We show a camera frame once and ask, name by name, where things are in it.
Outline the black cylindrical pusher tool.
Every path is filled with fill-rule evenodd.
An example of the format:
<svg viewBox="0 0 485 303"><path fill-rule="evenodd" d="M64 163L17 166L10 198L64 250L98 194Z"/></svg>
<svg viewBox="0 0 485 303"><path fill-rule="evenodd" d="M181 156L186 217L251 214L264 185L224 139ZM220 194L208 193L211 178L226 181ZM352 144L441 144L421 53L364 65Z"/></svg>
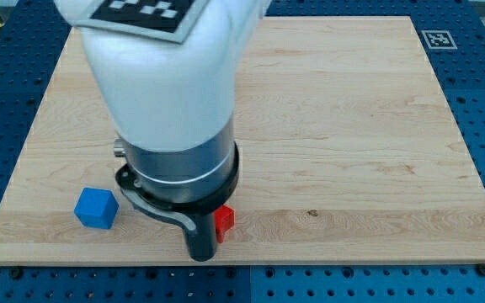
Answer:
<svg viewBox="0 0 485 303"><path fill-rule="evenodd" d="M184 233L188 253L192 259L204 262L213 258L217 250L214 215L192 215L190 228Z"/></svg>

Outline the black end effector mount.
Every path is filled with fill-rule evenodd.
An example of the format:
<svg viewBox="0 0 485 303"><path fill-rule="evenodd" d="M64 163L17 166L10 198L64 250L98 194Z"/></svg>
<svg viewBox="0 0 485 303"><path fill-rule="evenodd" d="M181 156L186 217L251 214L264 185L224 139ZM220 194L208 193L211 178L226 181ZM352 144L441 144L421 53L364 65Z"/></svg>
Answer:
<svg viewBox="0 0 485 303"><path fill-rule="evenodd" d="M172 202L147 192L138 172L129 164L116 173L115 180L121 193L136 210L155 220L180 226L185 232L197 232L200 227L205 227L211 215L215 216L216 211L223 211L223 205L237 186L239 152L236 144L233 144L230 156L234 156L234 164L225 182L208 195L190 202Z"/></svg>

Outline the fiducial marker on arm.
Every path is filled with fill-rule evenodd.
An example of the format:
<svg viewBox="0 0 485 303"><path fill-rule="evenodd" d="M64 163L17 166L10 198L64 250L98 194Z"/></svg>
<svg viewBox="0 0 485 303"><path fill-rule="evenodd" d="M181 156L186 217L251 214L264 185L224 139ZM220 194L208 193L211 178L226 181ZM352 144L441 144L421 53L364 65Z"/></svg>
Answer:
<svg viewBox="0 0 485 303"><path fill-rule="evenodd" d="M207 4L208 0L93 1L76 26L182 44Z"/></svg>

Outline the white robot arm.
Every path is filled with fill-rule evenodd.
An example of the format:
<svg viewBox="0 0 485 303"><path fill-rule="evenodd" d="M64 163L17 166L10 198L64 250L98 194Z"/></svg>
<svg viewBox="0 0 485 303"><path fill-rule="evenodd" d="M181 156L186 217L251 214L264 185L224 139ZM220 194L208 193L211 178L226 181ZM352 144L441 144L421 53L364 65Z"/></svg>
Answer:
<svg viewBox="0 0 485 303"><path fill-rule="evenodd" d="M120 139L122 194L181 227L197 261L215 255L214 213L237 185L235 74L270 3L56 1L81 33Z"/></svg>

